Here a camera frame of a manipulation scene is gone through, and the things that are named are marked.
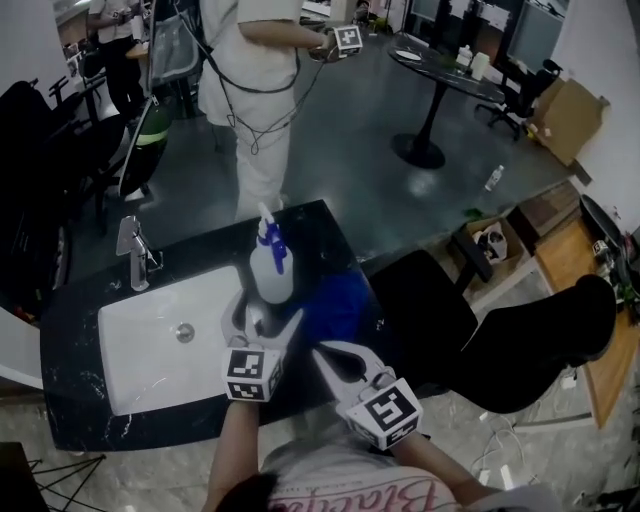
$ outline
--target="spray bottle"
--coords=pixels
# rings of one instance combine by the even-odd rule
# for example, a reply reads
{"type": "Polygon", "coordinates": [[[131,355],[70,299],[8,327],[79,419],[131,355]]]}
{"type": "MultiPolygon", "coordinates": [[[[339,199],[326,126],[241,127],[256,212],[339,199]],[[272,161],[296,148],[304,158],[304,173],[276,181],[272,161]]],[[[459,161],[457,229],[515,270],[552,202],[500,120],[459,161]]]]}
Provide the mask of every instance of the spray bottle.
{"type": "Polygon", "coordinates": [[[293,254],[284,245],[280,228],[267,207],[263,203],[258,207],[262,218],[249,265],[260,297],[270,304],[280,304],[293,293],[293,254]]]}

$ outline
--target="desk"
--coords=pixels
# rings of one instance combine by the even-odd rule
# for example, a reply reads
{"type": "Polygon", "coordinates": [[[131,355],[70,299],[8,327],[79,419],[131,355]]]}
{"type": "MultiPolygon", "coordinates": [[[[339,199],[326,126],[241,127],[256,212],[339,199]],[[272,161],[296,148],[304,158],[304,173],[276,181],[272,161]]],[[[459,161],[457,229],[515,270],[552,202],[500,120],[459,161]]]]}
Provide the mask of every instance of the desk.
{"type": "MultiPolygon", "coordinates": [[[[582,219],[576,219],[538,247],[536,258],[555,292],[573,286],[585,274],[595,273],[593,242],[582,219]]],[[[616,318],[613,341],[607,352],[583,367],[598,428],[604,427],[611,416],[639,340],[640,329],[631,324],[628,312],[623,311],[616,318]]]]}
{"type": "Polygon", "coordinates": [[[493,103],[502,103],[504,94],[493,82],[485,79],[474,80],[460,71],[454,64],[455,57],[442,55],[406,36],[395,37],[389,46],[388,53],[397,63],[436,83],[436,92],[433,95],[429,115],[420,133],[395,135],[391,146],[396,155],[411,165],[422,169],[438,169],[444,165],[446,159],[442,150],[431,142],[431,128],[447,89],[451,87],[463,94],[493,103]],[[420,59],[403,58],[396,53],[397,50],[413,53],[420,59]]]}
{"type": "Polygon", "coordinates": [[[146,59],[149,56],[149,43],[137,43],[125,56],[131,60],[146,59]]]}

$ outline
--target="white wall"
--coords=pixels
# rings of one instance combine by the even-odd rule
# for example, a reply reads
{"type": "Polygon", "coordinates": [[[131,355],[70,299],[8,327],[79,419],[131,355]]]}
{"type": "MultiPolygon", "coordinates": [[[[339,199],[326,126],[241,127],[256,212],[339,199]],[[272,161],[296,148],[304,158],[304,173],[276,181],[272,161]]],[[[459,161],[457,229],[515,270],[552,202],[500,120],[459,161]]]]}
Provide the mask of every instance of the white wall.
{"type": "Polygon", "coordinates": [[[0,308],[0,377],[42,389],[40,331],[0,308]]]}
{"type": "MultiPolygon", "coordinates": [[[[20,80],[39,78],[38,90],[49,98],[49,87],[69,75],[62,53],[51,0],[2,0],[0,16],[0,94],[20,80]]],[[[73,92],[71,83],[63,97],[73,92]]]]}
{"type": "Polygon", "coordinates": [[[640,226],[640,57],[624,0],[572,0],[553,59],[611,102],[604,124],[578,155],[593,197],[621,229],[640,226]]]}

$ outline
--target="blue cloth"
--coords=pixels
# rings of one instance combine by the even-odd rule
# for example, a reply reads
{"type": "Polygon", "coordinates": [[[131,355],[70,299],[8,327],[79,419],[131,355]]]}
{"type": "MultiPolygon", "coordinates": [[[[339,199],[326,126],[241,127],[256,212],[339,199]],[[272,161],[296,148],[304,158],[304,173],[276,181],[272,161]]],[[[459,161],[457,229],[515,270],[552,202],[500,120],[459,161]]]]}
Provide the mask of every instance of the blue cloth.
{"type": "Polygon", "coordinates": [[[294,309],[304,309],[300,328],[305,341],[311,346],[321,341],[355,341],[368,295],[359,272],[325,277],[311,298],[294,309]]]}

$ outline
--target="hair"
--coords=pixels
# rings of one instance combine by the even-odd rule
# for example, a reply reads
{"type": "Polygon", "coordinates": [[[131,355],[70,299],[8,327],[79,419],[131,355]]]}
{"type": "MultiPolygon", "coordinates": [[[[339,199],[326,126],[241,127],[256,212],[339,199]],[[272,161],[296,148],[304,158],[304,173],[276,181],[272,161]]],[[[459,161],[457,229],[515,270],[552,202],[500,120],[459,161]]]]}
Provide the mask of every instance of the hair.
{"type": "Polygon", "coordinates": [[[269,512],[269,497],[277,483],[278,476],[273,473],[253,475],[231,489],[216,512],[269,512]]]}

